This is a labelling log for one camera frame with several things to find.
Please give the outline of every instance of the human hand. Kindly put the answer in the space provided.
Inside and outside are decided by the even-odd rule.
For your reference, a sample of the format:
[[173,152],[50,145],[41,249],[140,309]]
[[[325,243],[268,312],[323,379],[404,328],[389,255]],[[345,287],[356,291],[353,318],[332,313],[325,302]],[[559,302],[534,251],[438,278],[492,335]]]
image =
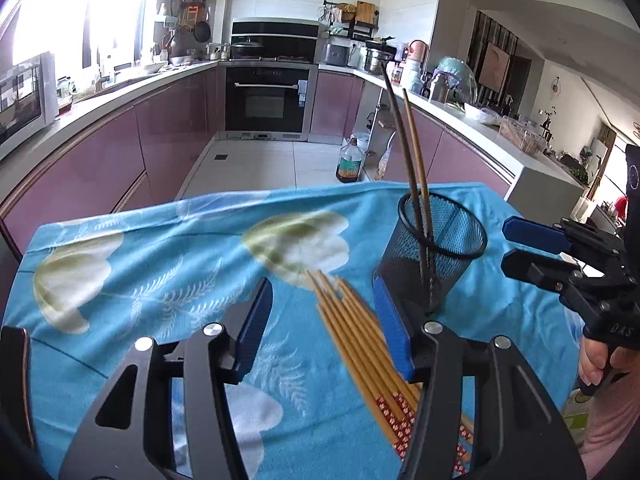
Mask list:
[[[600,384],[608,357],[609,349],[604,343],[585,337],[580,340],[578,374],[587,386]],[[618,347],[613,352],[610,362],[612,368],[621,372],[640,370],[640,352]]]

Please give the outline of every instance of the pink sleeve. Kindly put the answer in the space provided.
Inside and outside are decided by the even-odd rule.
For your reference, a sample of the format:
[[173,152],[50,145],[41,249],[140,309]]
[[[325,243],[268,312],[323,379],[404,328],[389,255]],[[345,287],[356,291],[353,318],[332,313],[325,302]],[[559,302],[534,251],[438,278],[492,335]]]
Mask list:
[[640,415],[640,372],[610,384],[589,410],[582,462],[591,479],[620,447]]

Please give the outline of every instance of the white tile floor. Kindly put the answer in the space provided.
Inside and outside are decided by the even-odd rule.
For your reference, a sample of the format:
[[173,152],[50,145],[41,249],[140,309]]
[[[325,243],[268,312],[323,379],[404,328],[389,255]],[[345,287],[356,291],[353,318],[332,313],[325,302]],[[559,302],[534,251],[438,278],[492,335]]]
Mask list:
[[[216,140],[184,198],[217,191],[249,191],[339,184],[340,146],[270,140]],[[226,155],[225,160],[216,160]]]

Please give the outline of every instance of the bundle of chopsticks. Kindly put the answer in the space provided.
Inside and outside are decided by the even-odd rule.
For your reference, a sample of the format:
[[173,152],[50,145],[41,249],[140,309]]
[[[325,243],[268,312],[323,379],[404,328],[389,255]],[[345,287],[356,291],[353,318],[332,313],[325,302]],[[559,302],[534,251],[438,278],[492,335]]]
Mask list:
[[[318,297],[318,311],[340,357],[380,429],[404,459],[417,412],[421,384],[405,382],[396,371],[378,318],[341,278],[334,283],[322,272],[307,277]],[[473,429],[464,417],[460,441],[472,443]],[[459,444],[460,465],[470,456]]]
[[[406,171],[409,176],[409,193],[411,195],[411,202],[414,208],[415,227],[417,231],[424,235],[429,241],[433,241],[433,222],[431,220],[431,204],[429,202],[429,188],[427,186],[427,176],[424,171],[424,161],[422,160],[422,151],[420,150],[420,139],[418,138],[418,131],[415,127],[414,112],[409,102],[409,96],[406,90],[402,89],[402,97],[404,98],[404,108],[406,109],[406,116],[409,121],[409,131],[411,132],[412,147],[414,149],[415,164],[418,169],[418,180],[420,182],[420,196],[422,197],[422,207],[420,207],[420,199],[418,197],[418,181],[416,180],[416,173],[414,170],[414,161],[411,156],[411,149],[409,147],[409,140],[407,138],[406,130],[404,129],[404,123],[402,122],[402,115],[398,108],[398,101],[396,100],[396,94],[394,93],[389,76],[386,74],[386,67],[380,63],[380,69],[385,78],[386,92],[389,94],[389,102],[391,104],[391,111],[396,121],[396,133],[400,137],[400,144],[402,146],[402,154],[404,156],[404,163],[406,164]],[[434,285],[435,274],[435,261],[433,251],[427,251],[427,248],[423,244],[418,243],[418,262],[420,264],[420,279],[422,286],[428,293],[428,298],[431,302],[431,293]]]

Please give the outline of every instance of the silver screw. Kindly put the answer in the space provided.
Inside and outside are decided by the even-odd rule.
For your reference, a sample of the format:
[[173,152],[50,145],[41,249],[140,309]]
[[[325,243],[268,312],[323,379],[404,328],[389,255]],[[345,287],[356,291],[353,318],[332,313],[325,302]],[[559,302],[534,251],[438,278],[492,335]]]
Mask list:
[[209,323],[206,327],[202,329],[204,335],[208,335],[209,337],[217,336],[220,332],[222,332],[222,325],[220,323]]
[[136,350],[146,352],[154,345],[154,340],[150,337],[141,337],[135,343]]
[[428,321],[427,323],[424,324],[424,331],[427,334],[436,335],[442,332],[442,325],[437,321]]
[[494,339],[494,344],[500,350],[506,350],[507,348],[511,347],[511,339],[509,339],[505,335],[499,335],[497,338]]

